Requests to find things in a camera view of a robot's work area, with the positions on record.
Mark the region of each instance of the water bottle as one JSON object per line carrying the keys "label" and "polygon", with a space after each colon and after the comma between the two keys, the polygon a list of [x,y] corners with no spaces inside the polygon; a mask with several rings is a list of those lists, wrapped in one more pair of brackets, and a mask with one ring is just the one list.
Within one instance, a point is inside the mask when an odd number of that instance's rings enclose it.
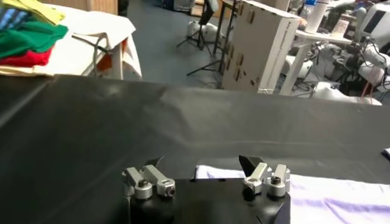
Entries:
{"label": "water bottle", "polygon": [[303,9],[299,16],[302,17],[303,19],[307,19],[308,16],[313,11],[314,6],[316,5],[316,1],[317,0],[306,0],[305,5],[303,6]]}

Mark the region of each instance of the white box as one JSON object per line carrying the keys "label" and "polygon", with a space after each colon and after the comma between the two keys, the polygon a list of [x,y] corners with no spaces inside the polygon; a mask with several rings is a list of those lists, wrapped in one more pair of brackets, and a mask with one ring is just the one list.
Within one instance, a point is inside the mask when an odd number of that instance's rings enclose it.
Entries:
{"label": "white box", "polygon": [[272,94],[300,17],[255,1],[238,4],[222,87]]}

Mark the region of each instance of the bolt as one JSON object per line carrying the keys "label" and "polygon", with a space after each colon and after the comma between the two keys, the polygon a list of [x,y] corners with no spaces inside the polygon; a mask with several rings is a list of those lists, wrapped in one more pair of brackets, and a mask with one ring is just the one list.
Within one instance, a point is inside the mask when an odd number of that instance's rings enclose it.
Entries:
{"label": "bolt", "polygon": [[244,198],[252,199],[255,196],[255,188],[253,186],[246,186],[243,190]]}
{"label": "bolt", "polygon": [[175,195],[175,193],[176,193],[176,190],[174,187],[167,187],[165,190],[165,194],[168,197],[173,197]]}
{"label": "bolt", "polygon": [[271,184],[278,185],[282,182],[282,180],[279,177],[271,177]]}
{"label": "bolt", "polygon": [[147,180],[143,179],[143,180],[140,180],[138,182],[138,187],[146,187],[147,184],[149,184],[149,182]]}

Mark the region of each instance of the folded clothes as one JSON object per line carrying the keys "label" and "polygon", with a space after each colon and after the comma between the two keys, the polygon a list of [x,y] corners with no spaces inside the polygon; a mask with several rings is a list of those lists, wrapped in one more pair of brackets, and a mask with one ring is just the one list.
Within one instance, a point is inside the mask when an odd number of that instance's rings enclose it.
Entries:
{"label": "folded clothes", "polygon": [[23,23],[19,29],[8,29],[0,32],[0,58],[23,55],[28,50],[43,53],[55,42],[62,39],[68,28],[62,25],[53,26],[39,21]]}
{"label": "folded clothes", "polygon": [[0,65],[12,65],[19,67],[33,67],[35,65],[47,65],[53,47],[43,53],[27,51],[22,56],[12,56],[0,60]]}
{"label": "folded clothes", "polygon": [[[197,166],[197,179],[244,178],[242,170]],[[390,186],[290,176],[291,224],[388,224]]]}
{"label": "folded clothes", "polygon": [[65,14],[52,9],[37,0],[2,0],[3,4],[31,12],[40,21],[58,25]]}
{"label": "folded clothes", "polygon": [[31,14],[24,10],[0,7],[0,31],[17,28],[30,16]]}

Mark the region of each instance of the yellow cloth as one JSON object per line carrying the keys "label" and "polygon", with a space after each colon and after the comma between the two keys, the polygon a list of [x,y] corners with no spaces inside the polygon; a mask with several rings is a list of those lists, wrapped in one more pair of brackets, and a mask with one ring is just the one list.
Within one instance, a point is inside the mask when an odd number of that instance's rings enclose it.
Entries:
{"label": "yellow cloth", "polygon": [[31,12],[42,22],[58,25],[65,18],[65,14],[52,9],[37,0],[0,0],[3,4]]}

